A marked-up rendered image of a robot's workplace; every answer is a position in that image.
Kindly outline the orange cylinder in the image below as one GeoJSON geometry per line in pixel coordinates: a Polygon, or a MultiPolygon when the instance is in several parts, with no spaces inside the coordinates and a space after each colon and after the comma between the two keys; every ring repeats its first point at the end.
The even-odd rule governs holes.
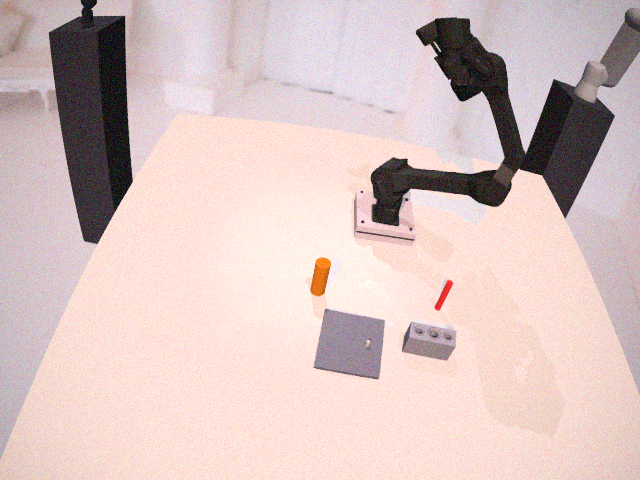
{"type": "Polygon", "coordinates": [[[316,296],[325,293],[331,262],[327,258],[318,258],[315,263],[310,292],[316,296]]]}

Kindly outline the red peg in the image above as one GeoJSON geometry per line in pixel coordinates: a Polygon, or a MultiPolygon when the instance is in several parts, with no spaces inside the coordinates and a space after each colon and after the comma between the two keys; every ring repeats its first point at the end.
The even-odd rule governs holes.
{"type": "Polygon", "coordinates": [[[449,281],[448,280],[447,283],[445,284],[445,287],[444,287],[444,289],[443,289],[438,301],[436,302],[436,304],[434,306],[434,308],[437,311],[440,311],[440,308],[441,308],[442,304],[444,303],[446,297],[448,296],[452,286],[453,286],[453,281],[449,281]]]}

